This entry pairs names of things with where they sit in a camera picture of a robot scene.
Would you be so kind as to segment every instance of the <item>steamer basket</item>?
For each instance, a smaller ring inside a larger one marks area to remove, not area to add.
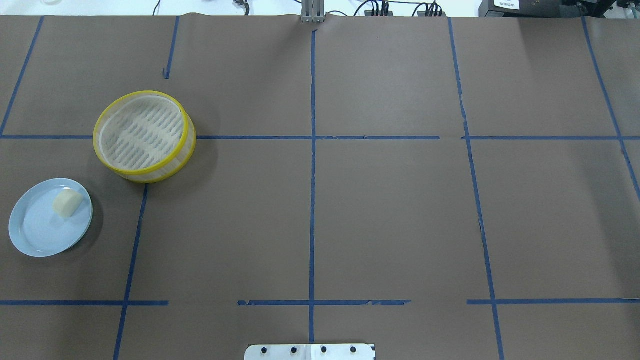
[[[156,91],[123,96],[100,116],[93,148],[100,161],[136,183],[174,175],[196,145],[191,118],[173,97]]]

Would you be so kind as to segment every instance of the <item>metal bracket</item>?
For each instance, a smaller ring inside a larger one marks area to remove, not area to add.
[[[301,0],[302,22],[324,22],[324,0]]]
[[[251,345],[244,360],[375,360],[371,344]]]

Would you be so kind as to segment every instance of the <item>food item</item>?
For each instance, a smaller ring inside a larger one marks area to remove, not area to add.
[[[53,211],[60,217],[69,218],[76,212],[83,200],[82,195],[66,188],[53,200]]]

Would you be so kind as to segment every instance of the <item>yellow rim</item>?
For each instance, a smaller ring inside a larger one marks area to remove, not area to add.
[[[98,146],[98,128],[100,127],[100,124],[102,123],[102,121],[104,120],[105,115],[109,112],[109,110],[116,106],[117,104],[121,103],[122,101],[128,100],[130,97],[134,97],[137,95],[141,95],[141,94],[154,94],[154,95],[159,95],[161,97],[165,97],[169,100],[171,100],[173,103],[175,103],[178,106],[178,109],[180,109],[180,112],[182,113],[182,123],[183,123],[183,127],[182,127],[182,136],[180,137],[180,141],[178,142],[178,146],[175,147],[175,149],[171,152],[171,154],[169,154],[165,159],[163,159],[162,161],[160,161],[159,163],[152,165],[148,168],[142,168],[139,170],[124,170],[121,168],[116,168],[111,166],[103,157],[102,154],[100,153],[99,150],[99,146]],[[153,91],[153,90],[144,90],[144,91],[138,91],[138,92],[133,92],[129,95],[125,95],[121,98],[119,98],[118,100],[114,101],[111,105],[109,105],[100,115],[100,117],[98,118],[98,122],[95,124],[95,127],[93,128],[93,150],[95,151],[96,155],[98,156],[98,159],[100,159],[100,162],[104,164],[104,166],[110,168],[111,170],[119,173],[119,174],[123,174],[123,175],[147,175],[150,174],[160,168],[162,168],[163,166],[167,165],[168,163],[170,163],[173,159],[176,158],[176,156],[178,156],[178,154],[180,154],[180,151],[182,150],[182,148],[184,147],[184,144],[187,142],[187,137],[189,134],[189,122],[190,122],[190,118],[189,115],[187,115],[187,112],[184,111],[184,108],[182,107],[182,105],[178,102],[178,100],[174,99],[173,97],[162,93],[162,92],[158,92],[158,91]]]
[[[189,153],[187,154],[187,157],[184,158],[184,161],[182,163],[180,163],[180,165],[178,165],[173,171],[171,171],[169,174],[166,174],[164,176],[158,177],[157,179],[153,179],[153,180],[146,180],[146,181],[141,181],[141,180],[132,180],[129,179],[128,177],[125,177],[125,179],[132,181],[134,183],[138,183],[138,184],[152,184],[152,183],[157,183],[158,181],[162,181],[165,179],[168,179],[171,176],[174,176],[178,171],[180,171],[185,165],[187,165],[187,163],[189,162],[189,159],[191,159],[191,156],[193,155],[193,152],[196,149],[196,139],[197,139],[197,134],[195,129],[193,130],[193,144],[191,144],[191,149],[189,150]]]

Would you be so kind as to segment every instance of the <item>black device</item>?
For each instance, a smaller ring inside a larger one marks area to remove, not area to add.
[[[483,0],[479,17],[604,17],[616,0]]]

